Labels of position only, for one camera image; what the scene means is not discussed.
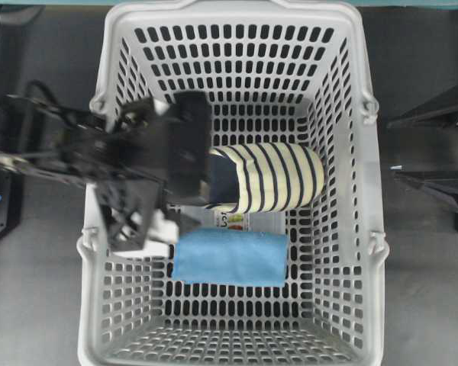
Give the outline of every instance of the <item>dark background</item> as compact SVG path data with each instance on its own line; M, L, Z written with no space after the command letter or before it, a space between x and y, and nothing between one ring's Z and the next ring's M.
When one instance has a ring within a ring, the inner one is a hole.
M108 8L1 7L0 95L40 79L88 108ZM362 8L375 96L385 230L385 365L458 366L453 215L392 180L390 166L458 169L458 131L386 130L382 119L458 83L458 10ZM24 180L20 223L0 239L0 365L78 365L84 194Z

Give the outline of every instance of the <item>robotic arm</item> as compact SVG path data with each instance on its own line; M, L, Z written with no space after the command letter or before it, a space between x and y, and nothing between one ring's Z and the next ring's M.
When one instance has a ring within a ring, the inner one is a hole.
M204 93L175 94L164 108L152 98L127 103L106 132L104 119L59 106L39 82L33 88L41 99L0 100L0 165L79 187L95 183L112 250L142 249L153 215L169 216L169 204L207 203L211 108Z

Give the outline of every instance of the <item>navy stripe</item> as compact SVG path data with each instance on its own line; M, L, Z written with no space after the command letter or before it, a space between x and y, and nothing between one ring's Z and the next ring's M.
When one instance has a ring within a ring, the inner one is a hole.
M253 152L251 151L251 149L249 147L247 147L247 145L241 145L244 149L246 149L246 151L248 152L248 154L251 155L251 157L253 158L254 160L254 166L256 168L256 171L258 172L258 177L260 177L260 194L261 194L261 204L260 204L260 208L258 209L258 211L261 211L263 209L263 206L265 205L265 188L263 187L263 173L261 172L261 169L260 169L260 164L258 163L258 159L255 157L255 155L253 154Z
M246 213L247 211L250 210L251 201L252 201L251 190L249 189L249 186L250 186L250 174L247 171L246 159L234 147L227 146L227 148L233 150L243 160L243 170L244 170L244 177L246 177L246 190L247 190L247 209L244 211L244 213ZM239 200L240 199L241 199L241 186L239 186ZM238 206L236 206L232 211L230 211L230 213L233 214L234 212L236 212Z
M214 148L214 150L217 151L218 153L220 153L224 158L233 161L233 160L229 157L229 155L226 154L226 152L222 151L221 149ZM236 207L235 207L234 209L232 209L231 211L229 211L230 214L232 214L232 213L236 212L237 210L239 210L239 200L240 200L240 197L241 197L240 195L241 195L241 193L239 193L239 197L238 197L238 199L237 199L237 202L235 202Z
M276 181L276 173L275 173L275 168L273 168L272 161L270 160L268 153L266 150L259 144L257 143L256 146L258 146L263 153L263 155L266 158L266 161L268 162L269 170L272 172L272 178L273 178L273 194L275 196L275 200L273 201L273 206L270 208L270 211L273 211L275 208L276 204L278 203L278 182Z
M307 150L307 148L303 147L303 146L300 146L302 148L302 150L304 150L304 154L305 156L307 157L307 160L308 160L308 164L309 166L311 167L311 175L312 175L312 196L311 196L311 200L309 201L309 203L312 202L312 200L315 198L315 192L317 190L317 178L315 177L315 170L314 170L314 163L312 162L312 158L311 158L311 154L310 152Z
M278 148L275 146L275 143L269 143L276 151L276 155L280 158L280 162L282 163L283 171L285 172L285 178L287 180L287 200L285 204L283 205L283 208L281 211L284 211L287 206L289 205L290 202L290 194L292 193L291 188L290 188L290 177L289 177L289 170L287 169L287 165L285 164L285 160L283 159L282 153Z
M302 172L298 167L297 156L295 156L295 152L293 151L292 147L288 143L284 144L285 146L287 146L287 149L289 149L290 155L292 155L292 159L295 164L295 169L297 169L298 182L300 183L300 194L298 195L297 207L300 207L300 205L302 204L302 198L304 198L304 180L302 179Z

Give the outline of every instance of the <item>blue towel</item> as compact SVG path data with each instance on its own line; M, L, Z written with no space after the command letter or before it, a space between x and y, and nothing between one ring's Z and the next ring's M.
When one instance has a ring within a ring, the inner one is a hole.
M228 229L198 229L175 249L172 278L187 284L283 287L287 237Z

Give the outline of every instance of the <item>striped cloth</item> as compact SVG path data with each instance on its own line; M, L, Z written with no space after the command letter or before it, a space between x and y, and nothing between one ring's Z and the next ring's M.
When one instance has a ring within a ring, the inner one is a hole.
M324 169L312 150L294 143L251 143L210 152L236 164L238 202L206 208L233 214L303 207L321 193Z

